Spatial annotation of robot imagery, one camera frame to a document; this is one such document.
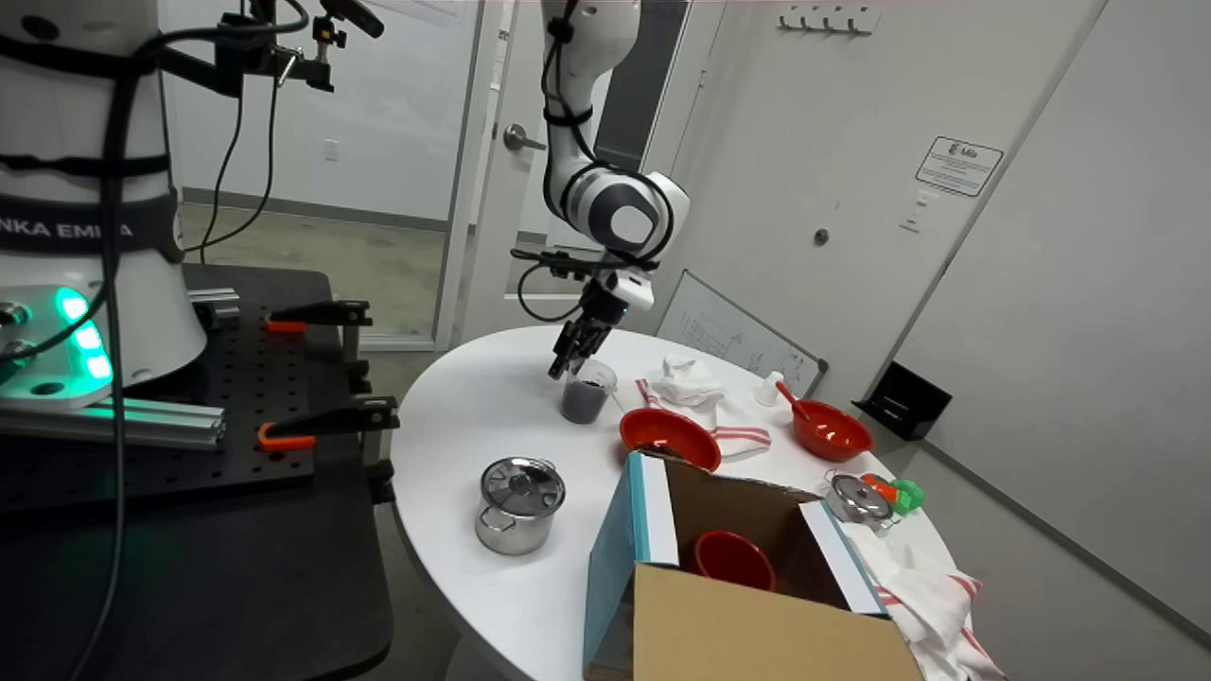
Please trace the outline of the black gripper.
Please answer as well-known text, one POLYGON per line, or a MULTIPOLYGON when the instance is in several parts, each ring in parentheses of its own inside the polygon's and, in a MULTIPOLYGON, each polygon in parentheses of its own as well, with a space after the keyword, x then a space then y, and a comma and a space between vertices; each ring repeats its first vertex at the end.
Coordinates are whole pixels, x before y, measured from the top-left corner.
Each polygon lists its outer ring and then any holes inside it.
POLYGON ((548 378, 581 374, 610 339, 610 334, 625 322, 627 310, 650 310, 654 282, 637 267, 603 267, 591 277, 583 292, 583 322, 564 322, 548 378))

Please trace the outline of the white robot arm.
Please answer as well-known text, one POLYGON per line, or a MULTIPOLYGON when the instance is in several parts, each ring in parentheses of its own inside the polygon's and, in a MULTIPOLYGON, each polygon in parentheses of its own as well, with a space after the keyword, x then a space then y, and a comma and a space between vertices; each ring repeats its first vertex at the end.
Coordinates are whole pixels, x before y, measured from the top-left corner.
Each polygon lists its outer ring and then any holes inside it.
POLYGON ((543 118, 548 158, 547 206, 591 238, 577 315, 560 324, 548 374, 577 374, 627 310, 650 310, 650 272, 690 223, 690 191, 661 168, 640 168, 603 142, 610 104, 597 88, 631 57, 642 0, 543 0, 543 118))

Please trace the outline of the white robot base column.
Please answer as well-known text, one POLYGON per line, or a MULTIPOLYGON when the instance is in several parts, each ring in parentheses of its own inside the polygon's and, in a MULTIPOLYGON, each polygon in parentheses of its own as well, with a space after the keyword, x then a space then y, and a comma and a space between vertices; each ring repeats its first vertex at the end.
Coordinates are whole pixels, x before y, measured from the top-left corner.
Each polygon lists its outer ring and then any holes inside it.
POLYGON ((0 0, 4 395, 94 400, 191 365, 159 76, 183 41, 159 0, 0 0))

